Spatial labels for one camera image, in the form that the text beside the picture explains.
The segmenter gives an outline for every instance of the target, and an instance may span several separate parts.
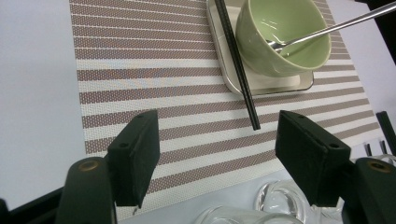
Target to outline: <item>brown stripe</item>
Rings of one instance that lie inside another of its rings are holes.
[[[214,50],[76,49],[77,59],[217,59]]]
[[[73,25],[210,33],[210,29],[208,25],[194,25],[194,24],[172,23],[172,22],[163,22],[163,21],[138,21],[138,20],[115,19],[115,18],[72,16],[72,23]]]
[[[333,31],[333,32],[332,32],[332,35],[333,35],[333,36],[341,37],[341,33],[340,33],[339,31]]]
[[[347,51],[347,49],[332,48],[332,53],[333,54],[338,54],[338,53],[348,54],[348,51]]]
[[[92,140],[92,141],[85,141],[85,151],[87,154],[107,151],[108,146],[110,146],[110,143],[115,138],[116,138],[116,136]]]
[[[295,112],[308,116],[312,114],[320,114],[334,110],[350,108],[357,105],[368,105],[368,104],[369,104],[368,100],[363,99],[363,100],[349,101],[349,102],[343,102],[333,105],[320,105],[320,106],[308,107],[304,109],[295,110]],[[269,122],[268,116],[269,115],[260,115],[259,116],[260,123]],[[250,125],[251,123],[248,118],[215,121],[204,124],[195,124],[195,125],[188,125],[177,128],[162,129],[160,130],[160,138],[161,140],[165,141],[170,139],[198,135],[202,133],[216,133],[226,130],[240,129],[240,128],[248,127]]]
[[[142,68],[78,70],[78,81],[117,80],[155,77],[213,77],[221,76],[219,68]]]
[[[186,1],[186,0],[149,0],[150,3],[159,3],[171,5],[174,7],[197,7],[201,9],[206,8],[205,2],[199,1]],[[118,4],[119,6],[133,8],[133,2],[127,1],[107,1],[107,0],[71,0],[70,3],[74,4],[83,4],[83,5],[91,5],[91,6],[114,6],[114,4]]]
[[[332,41],[343,42],[343,38],[341,36],[333,36]]]
[[[379,128],[378,123],[371,123],[371,124],[366,124],[366,125],[360,126],[358,128],[354,128],[354,129],[346,130],[346,131],[343,131],[340,133],[336,133],[335,136],[337,138],[344,139],[344,138],[348,138],[351,136],[355,136],[359,133],[370,132],[370,131],[378,129],[378,128]]]
[[[346,83],[346,82],[357,82],[360,81],[358,76],[353,77],[323,77],[316,78],[315,85],[328,85],[334,83]]]
[[[306,116],[310,116],[314,114],[326,113],[334,110],[340,110],[340,109],[350,108],[359,105],[368,105],[368,104],[369,102],[367,99],[362,99],[362,100],[343,102],[333,105],[308,107],[304,109],[294,110],[294,112]],[[269,122],[267,119],[274,119],[274,117],[271,116],[273,115],[259,116],[260,123]],[[239,128],[248,127],[249,125],[250,125],[249,119],[236,119],[236,120],[210,122],[206,124],[190,125],[180,128],[164,129],[164,130],[160,130],[160,140],[161,141],[170,140],[173,138],[184,137],[184,136],[200,134],[200,133],[220,132],[220,131],[225,131],[227,129],[239,129]],[[114,138],[115,136],[104,139],[86,141],[85,145],[86,145],[87,154],[106,151],[107,146],[111,143],[111,141]]]
[[[277,119],[278,114],[273,114],[272,116],[273,119]],[[235,138],[216,143],[204,144],[196,147],[187,147],[174,151],[163,152],[161,153],[158,164],[163,165],[176,161],[184,161],[204,155],[233,150],[240,147],[250,147],[274,139],[276,139],[276,131],[271,131],[268,133],[260,133],[256,135]]]
[[[332,42],[332,48],[346,48],[344,42]]]
[[[341,36],[339,34],[330,34],[331,38],[341,38]]]
[[[148,193],[153,193],[163,189],[170,189],[214,175],[225,174],[231,171],[270,161],[275,158],[275,152],[273,150],[270,150],[254,156],[248,156],[233,161],[225,161],[179,174],[168,175],[161,178],[153,179],[151,180],[148,187]]]
[[[184,87],[165,87],[122,91],[92,91],[79,94],[80,103],[95,104],[103,102],[128,101],[148,98],[175,97],[182,95],[211,94],[230,92],[223,84]]]
[[[164,40],[187,40],[213,42],[210,34],[179,33],[153,30],[125,30],[117,28],[81,27],[74,26],[73,34],[87,37],[122,37],[122,38],[148,38]]]
[[[353,71],[355,70],[354,65],[325,65],[320,67],[315,72],[335,72],[335,71]]]
[[[363,111],[363,112],[359,112],[359,113],[352,114],[352,115],[346,115],[346,116],[335,118],[335,119],[322,120],[322,121],[318,122],[318,125],[326,128],[326,127],[332,127],[332,126],[339,125],[339,124],[348,123],[348,122],[358,120],[358,119],[367,119],[367,118],[370,118],[373,116],[374,116],[373,111],[368,110],[368,111]]]
[[[345,60],[345,59],[350,59],[350,57],[349,54],[331,54],[329,60],[335,60],[335,59]]]
[[[373,115],[374,115],[373,111],[364,111],[353,115],[343,116],[340,118],[322,120],[318,122],[318,125],[320,125],[323,128],[327,128],[343,123],[348,123],[358,119],[370,118]],[[267,119],[266,122],[277,121],[278,113],[268,115],[266,119]],[[177,161],[184,161],[191,158],[224,152],[240,147],[250,147],[275,139],[276,139],[276,131],[272,131],[268,133],[260,133],[252,136],[236,138],[236,139],[231,139],[216,143],[210,143],[196,147],[187,147],[174,151],[163,152],[161,154],[158,164],[162,165]]]
[[[176,7],[167,5],[150,4],[144,2],[130,2],[130,1],[108,1],[108,0],[95,0],[94,4],[90,2],[82,3],[89,6],[99,6],[99,7],[116,7],[119,9],[133,9],[130,11],[134,13],[135,10],[151,11],[151,12],[163,12],[163,13],[173,13],[173,14],[184,14],[192,16],[205,16],[205,11],[202,8],[188,8],[188,7]]]
[[[280,105],[295,101],[308,101],[313,99],[322,99],[328,97],[336,97],[341,95],[349,95],[364,92],[363,88],[351,88],[347,90],[311,92],[298,95],[272,96],[268,98],[255,99],[255,106]],[[202,105],[181,105],[158,108],[158,116],[160,119],[167,119],[179,116],[188,116],[194,114],[214,113],[220,111],[231,111],[245,108],[243,101],[210,103]],[[111,114],[83,116],[82,122],[84,128],[94,128],[107,125],[128,123],[135,115],[145,110],[135,110]]]
[[[103,49],[200,49],[214,50],[213,43],[142,39],[75,38],[75,48]]]
[[[132,10],[122,10],[116,8],[104,8],[104,7],[86,7],[86,6],[77,6],[77,5],[71,5],[70,10],[72,14],[78,14],[78,15],[137,19],[137,20],[148,20],[148,21],[183,22],[183,23],[207,25],[206,17],[193,17],[189,15],[156,13],[150,11],[132,11]]]

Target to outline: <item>spoon handle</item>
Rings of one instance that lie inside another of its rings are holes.
[[[367,20],[382,16],[382,15],[388,14],[388,13],[394,11],[394,10],[396,10],[396,2],[392,2],[392,3],[386,4],[386,5],[382,6],[382,7],[374,9],[374,10],[370,11],[369,13],[363,14],[363,15],[361,15],[361,16],[355,18],[355,19],[352,19],[350,21],[344,21],[344,22],[342,22],[340,24],[325,28],[323,30],[316,31],[316,32],[314,32],[314,33],[312,33],[310,35],[306,35],[306,36],[303,36],[303,37],[300,37],[300,38],[297,38],[297,39],[293,39],[291,41],[287,41],[284,44],[285,45],[295,44],[295,43],[299,43],[299,42],[305,41],[305,40],[313,38],[313,37],[326,35],[326,34],[328,34],[330,32],[343,29],[345,27],[354,25],[356,23],[360,23],[362,21],[367,21]]]

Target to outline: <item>table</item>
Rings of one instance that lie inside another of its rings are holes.
[[[336,21],[349,18],[351,11],[361,14],[368,10],[365,5],[346,0],[329,0],[328,4]],[[21,4],[3,1],[0,10],[0,49],[7,52],[0,56],[0,105],[6,108],[0,112],[0,196],[7,200],[9,208],[13,208],[59,188],[68,167],[85,157],[85,151],[68,2],[26,1]],[[46,14],[51,14],[53,20],[46,20]],[[382,49],[372,49],[364,42],[364,37],[380,38],[375,25],[368,21],[341,34],[374,111],[387,110],[392,123],[396,123],[394,90],[390,86],[395,80],[394,64],[383,49],[385,45]],[[361,57],[361,46],[373,56]],[[375,73],[384,78],[373,78]],[[275,176],[288,178],[282,172]],[[249,189],[264,180],[238,185],[236,191],[219,191],[220,198],[231,198],[229,195],[239,192],[239,187]],[[207,197],[213,200],[211,196],[213,194],[196,198],[198,203],[186,202],[189,206],[177,204],[130,221],[153,223],[158,218],[168,223],[189,223],[202,211],[202,202],[207,202]],[[245,206],[251,200],[251,196],[245,197],[245,201],[238,199],[233,204]],[[175,211],[180,208],[186,210],[183,216],[176,217]]]

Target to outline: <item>green bowl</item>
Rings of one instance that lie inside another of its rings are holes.
[[[311,0],[245,0],[235,36],[243,61],[269,77],[290,77],[313,71],[327,62],[329,35],[285,47],[279,54],[266,40],[282,42],[326,28]]]

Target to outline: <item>square plate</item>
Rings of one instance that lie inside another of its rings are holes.
[[[244,1],[224,0],[224,3],[227,7],[231,25],[235,31],[236,19],[238,18]],[[238,77],[233,66],[233,58],[230,54],[227,40],[221,26],[215,0],[207,1],[207,17],[213,41],[215,43],[216,53],[218,54],[219,65],[224,82],[230,91],[242,94]],[[243,64],[252,95],[263,95],[286,91],[305,91],[311,88],[314,84],[314,74],[312,71],[296,74],[292,77],[268,77],[254,72],[245,63]]]

